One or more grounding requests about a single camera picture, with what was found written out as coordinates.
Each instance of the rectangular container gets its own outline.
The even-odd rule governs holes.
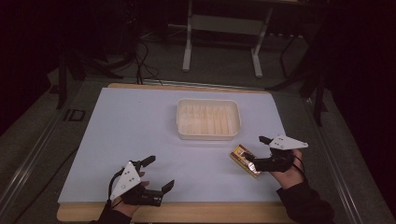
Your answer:
[[[231,100],[181,99],[177,129],[181,139],[232,140],[241,128],[238,105]]]

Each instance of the table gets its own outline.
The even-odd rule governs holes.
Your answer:
[[[205,88],[197,89],[197,88],[180,88],[180,87],[178,88],[154,87],[154,86],[138,86],[138,85],[136,86],[136,85],[124,85],[124,84],[111,84],[109,88],[123,88],[123,89],[135,88],[135,89],[147,89],[153,91],[177,90],[177,91],[205,91],[205,92],[221,92],[221,93],[228,92],[231,94],[235,94],[236,92],[238,92],[244,94],[253,93],[254,95],[269,94],[267,92],[257,92],[257,91],[216,90],[216,89],[205,89]],[[81,147],[84,147],[84,140],[81,143]],[[242,170],[242,168],[240,169],[240,171],[243,173],[243,175],[239,175],[238,178],[240,177],[249,178],[249,180],[254,179],[253,177],[249,176],[248,173],[245,173],[245,171]],[[266,183],[269,184],[268,187],[264,186],[264,188],[268,188],[270,190],[278,188],[278,186],[272,185],[270,180],[266,179],[265,181]],[[287,217],[283,205],[280,202],[276,202],[276,200],[274,200],[273,198],[273,197],[277,197],[275,192],[273,192],[273,194],[271,194],[269,197],[270,197],[270,202],[250,201],[250,202],[173,202],[173,203],[169,202],[168,203],[165,201],[165,199],[172,198],[172,195],[167,194],[164,197],[164,202],[161,207],[159,208],[142,207],[141,209],[139,209],[134,215],[134,222],[290,223],[290,220]],[[100,213],[102,212],[103,206],[104,203],[101,202],[61,203],[57,217],[61,221],[89,221],[92,219],[97,219],[99,217]]]
[[[275,6],[279,5],[295,5],[299,7],[327,7],[327,4],[308,3],[298,0],[256,0],[250,2],[263,3],[268,6],[268,9],[263,12],[265,17],[262,21],[258,20],[247,20],[237,18],[225,18],[219,16],[207,16],[195,14],[192,11],[192,2],[189,0],[188,7],[188,19],[187,19],[187,40],[186,48],[184,50],[184,58],[182,70],[184,72],[190,71],[191,63],[191,32],[192,30],[205,30],[232,34],[242,35],[256,35],[257,42],[254,48],[250,50],[251,58],[253,61],[253,67],[255,76],[257,78],[262,77],[262,67],[259,59],[260,48],[262,47],[262,41],[264,40],[268,24],[270,22],[273,10]]]

